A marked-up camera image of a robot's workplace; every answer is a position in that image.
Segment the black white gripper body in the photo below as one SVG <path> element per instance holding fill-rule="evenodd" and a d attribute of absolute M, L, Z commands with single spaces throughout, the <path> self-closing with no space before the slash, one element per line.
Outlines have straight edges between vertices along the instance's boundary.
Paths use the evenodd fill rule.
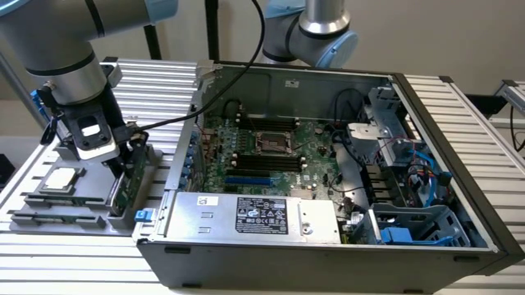
<path fill-rule="evenodd" d="M 58 111 L 80 160 L 105 162 L 116 158 L 120 149 L 103 108 L 97 104 L 60 105 Z"/>

